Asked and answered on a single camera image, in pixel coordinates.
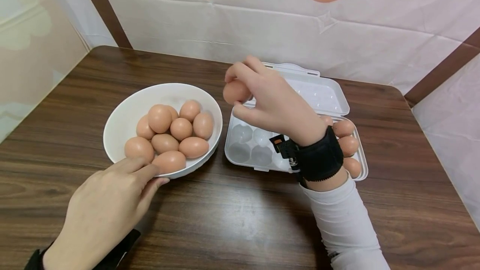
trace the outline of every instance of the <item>white sleeve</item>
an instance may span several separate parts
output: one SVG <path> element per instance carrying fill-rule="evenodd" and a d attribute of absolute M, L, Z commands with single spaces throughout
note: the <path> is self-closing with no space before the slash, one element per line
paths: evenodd
<path fill-rule="evenodd" d="M 390 269 L 353 179 L 327 192 L 302 189 L 310 198 L 334 270 Z"/>

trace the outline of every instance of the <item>hand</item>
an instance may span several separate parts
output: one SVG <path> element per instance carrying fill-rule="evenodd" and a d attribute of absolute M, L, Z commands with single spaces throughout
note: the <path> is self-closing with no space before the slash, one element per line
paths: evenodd
<path fill-rule="evenodd" d="M 73 194 L 63 229 L 45 252 L 45 270 L 92 270 L 148 211 L 168 178 L 155 165 L 123 159 L 89 177 Z"/>
<path fill-rule="evenodd" d="M 235 117 L 255 127 L 288 135 L 300 146 L 324 137 L 327 124 L 276 70 L 247 56 L 246 61 L 236 62 L 227 70 L 225 83 L 235 78 L 246 84 L 257 101 L 253 109 L 235 102 Z"/>

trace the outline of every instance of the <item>black sleeve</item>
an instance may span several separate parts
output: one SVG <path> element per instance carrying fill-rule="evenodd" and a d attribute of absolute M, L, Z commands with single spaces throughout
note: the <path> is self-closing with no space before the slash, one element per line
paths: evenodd
<path fill-rule="evenodd" d="M 140 237 L 140 234 L 139 231 L 133 229 L 97 266 L 95 266 L 93 270 L 116 269 L 125 254 L 130 251 L 133 244 L 135 244 L 135 241 Z M 41 253 L 40 250 L 37 249 L 28 261 L 24 270 L 45 270 L 43 267 L 43 255 L 47 249 Z"/>

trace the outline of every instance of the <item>black wrist strap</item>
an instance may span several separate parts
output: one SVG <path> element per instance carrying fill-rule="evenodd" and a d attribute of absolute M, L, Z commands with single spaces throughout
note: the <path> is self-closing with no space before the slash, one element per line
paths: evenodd
<path fill-rule="evenodd" d="M 116 269 L 125 254 L 130 251 L 133 244 L 135 244 L 136 240 L 140 237 L 140 234 L 141 233 L 139 231 L 133 229 L 115 248 L 112 249 L 112 251 L 110 251 L 109 254 L 107 254 L 107 256 L 100 263 L 98 263 L 97 266 L 95 266 L 93 270 Z M 28 261 L 28 264 L 25 266 L 25 270 L 44 270 L 43 255 L 45 254 L 45 251 L 50 248 L 50 246 L 48 246 L 42 252 L 37 249 Z"/>
<path fill-rule="evenodd" d="M 343 165 L 342 149 L 331 126 L 322 140 L 306 147 L 300 147 L 291 140 L 285 141 L 283 135 L 270 141 L 277 153 L 290 161 L 292 172 L 299 173 L 301 181 L 316 182 L 331 178 Z"/>

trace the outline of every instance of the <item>wrist brace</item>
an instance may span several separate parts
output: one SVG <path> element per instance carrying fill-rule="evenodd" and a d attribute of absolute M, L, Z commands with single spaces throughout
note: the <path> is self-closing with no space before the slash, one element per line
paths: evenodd
<path fill-rule="evenodd" d="M 293 173 L 297 173 L 300 182 L 311 182 L 331 178 L 343 165 L 343 153 L 331 126 L 325 137 L 318 142 L 300 147 L 292 140 L 285 141 L 284 135 L 270 139 L 275 151 L 288 159 Z"/>

